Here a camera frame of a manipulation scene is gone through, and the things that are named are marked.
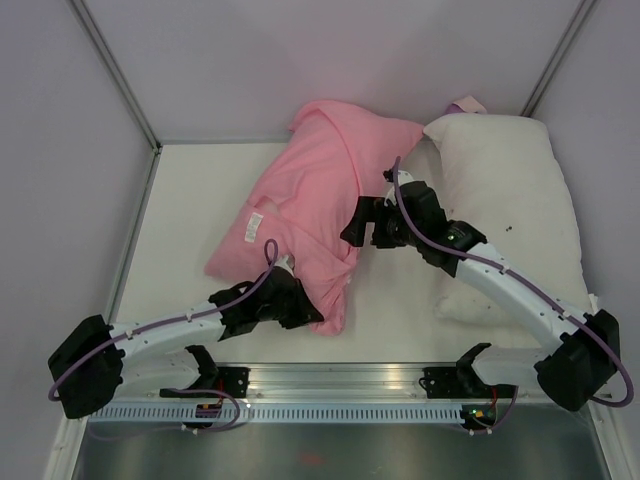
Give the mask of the pink pillowcase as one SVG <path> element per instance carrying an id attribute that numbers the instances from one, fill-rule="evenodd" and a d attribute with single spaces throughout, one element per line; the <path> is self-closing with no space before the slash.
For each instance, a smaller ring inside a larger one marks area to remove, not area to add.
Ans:
<path id="1" fill-rule="evenodd" d="M 345 326 L 347 285 L 359 256 L 340 233 L 360 196 L 385 193 L 383 172 L 412 152 L 424 127 L 319 100 L 303 106 L 290 129 L 287 147 L 254 184 L 204 272 L 229 283 L 257 277 L 266 266 L 264 244 L 273 239 L 280 255 L 294 258 L 296 277 L 324 316 L 312 330 L 336 336 Z M 256 207 L 265 197 L 279 205 L 278 215 Z"/>

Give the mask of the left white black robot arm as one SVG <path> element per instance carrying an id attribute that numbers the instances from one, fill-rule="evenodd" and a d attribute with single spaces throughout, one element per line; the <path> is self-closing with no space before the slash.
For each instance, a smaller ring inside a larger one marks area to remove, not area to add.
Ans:
<path id="1" fill-rule="evenodd" d="M 301 280 L 283 267 L 157 320 L 111 325 L 93 315 L 49 357 L 48 398 L 79 419 L 119 397 L 205 397 L 218 384 L 208 344 L 247 335 L 263 322 L 292 330 L 323 320 Z"/>

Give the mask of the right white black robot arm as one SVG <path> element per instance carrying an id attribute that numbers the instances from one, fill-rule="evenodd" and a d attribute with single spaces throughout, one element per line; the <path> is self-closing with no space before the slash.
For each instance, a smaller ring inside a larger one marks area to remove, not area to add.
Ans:
<path id="1" fill-rule="evenodd" d="M 396 183 L 384 197 L 361 196 L 340 234 L 353 247 L 411 246 L 429 265 L 482 293 L 519 322 L 536 348 L 480 343 L 456 363 L 456 384 L 480 395 L 490 386 L 539 388 L 558 406 L 577 411 L 621 370 L 619 323 L 609 312 L 582 311 L 511 268 L 486 237 L 464 221 L 450 220 L 423 181 Z"/>

